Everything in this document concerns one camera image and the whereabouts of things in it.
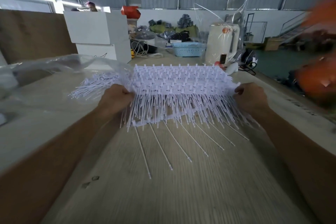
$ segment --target staircase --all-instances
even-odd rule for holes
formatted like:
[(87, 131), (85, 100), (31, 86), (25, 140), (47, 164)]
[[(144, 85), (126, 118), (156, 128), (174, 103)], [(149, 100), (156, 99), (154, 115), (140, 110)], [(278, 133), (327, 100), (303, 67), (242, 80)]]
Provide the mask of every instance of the staircase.
[(277, 36), (283, 38), (283, 41), (281, 42), (282, 44), (289, 42), (294, 37), (300, 35), (303, 31), (311, 27), (300, 26), (304, 19), (305, 12), (302, 12), (298, 16), (295, 16), (294, 18), (290, 19), (282, 25), (280, 34)]

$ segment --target person's left hand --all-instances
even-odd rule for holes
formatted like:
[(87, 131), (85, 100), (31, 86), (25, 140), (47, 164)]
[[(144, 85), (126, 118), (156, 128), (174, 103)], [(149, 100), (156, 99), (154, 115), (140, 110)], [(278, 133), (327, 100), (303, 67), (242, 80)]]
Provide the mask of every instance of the person's left hand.
[(116, 113), (125, 109), (134, 99), (135, 94), (119, 84), (106, 89), (94, 112), (99, 118), (110, 120)]

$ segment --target hand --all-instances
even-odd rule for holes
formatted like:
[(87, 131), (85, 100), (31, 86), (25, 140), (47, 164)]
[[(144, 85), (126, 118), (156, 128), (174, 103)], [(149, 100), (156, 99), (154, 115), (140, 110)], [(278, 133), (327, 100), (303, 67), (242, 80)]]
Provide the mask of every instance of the hand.
[(103, 120), (110, 120), (116, 113), (125, 109), (134, 99), (135, 94), (119, 84), (106, 89), (94, 112)]
[(254, 82), (243, 83), (234, 91), (236, 94), (233, 97), (242, 111), (253, 116), (257, 112), (269, 109), (264, 89)]

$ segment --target cardboard box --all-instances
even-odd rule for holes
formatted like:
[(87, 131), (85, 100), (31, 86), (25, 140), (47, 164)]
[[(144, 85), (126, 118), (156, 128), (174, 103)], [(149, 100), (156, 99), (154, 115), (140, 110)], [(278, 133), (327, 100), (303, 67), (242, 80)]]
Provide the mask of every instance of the cardboard box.
[(282, 41), (281, 37), (265, 37), (264, 51), (277, 51)]

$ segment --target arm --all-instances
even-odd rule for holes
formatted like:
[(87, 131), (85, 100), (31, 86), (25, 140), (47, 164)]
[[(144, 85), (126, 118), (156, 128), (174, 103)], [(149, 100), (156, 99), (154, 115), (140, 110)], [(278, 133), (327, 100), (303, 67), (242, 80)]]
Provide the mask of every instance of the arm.
[(272, 111), (264, 90), (255, 83), (242, 84), (235, 91), (238, 107), (266, 130), (317, 217), (323, 223), (334, 223), (336, 156)]
[(0, 177), (0, 223), (38, 223), (83, 156), (91, 139), (133, 99), (112, 85), (98, 107)]

